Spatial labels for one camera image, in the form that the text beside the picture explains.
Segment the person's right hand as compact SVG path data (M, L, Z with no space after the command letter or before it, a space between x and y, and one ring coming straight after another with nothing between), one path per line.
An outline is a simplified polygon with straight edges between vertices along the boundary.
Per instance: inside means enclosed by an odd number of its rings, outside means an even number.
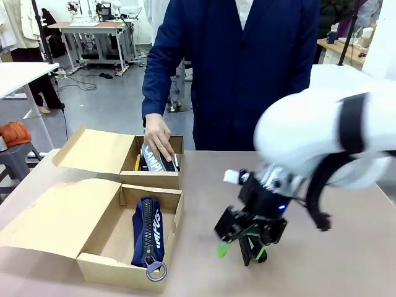
M171 131L160 114L150 113L145 116L144 140L156 158L162 154L166 161L171 161L174 150L169 142Z

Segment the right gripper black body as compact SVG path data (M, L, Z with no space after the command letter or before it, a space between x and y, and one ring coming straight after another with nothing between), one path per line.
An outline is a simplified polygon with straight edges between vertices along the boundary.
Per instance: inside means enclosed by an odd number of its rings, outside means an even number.
M243 208L229 205L214 227L240 227L246 236L257 236L265 245L277 244L286 228L283 214L291 197L272 192L262 186L254 172L226 170L224 182L241 186L238 195Z

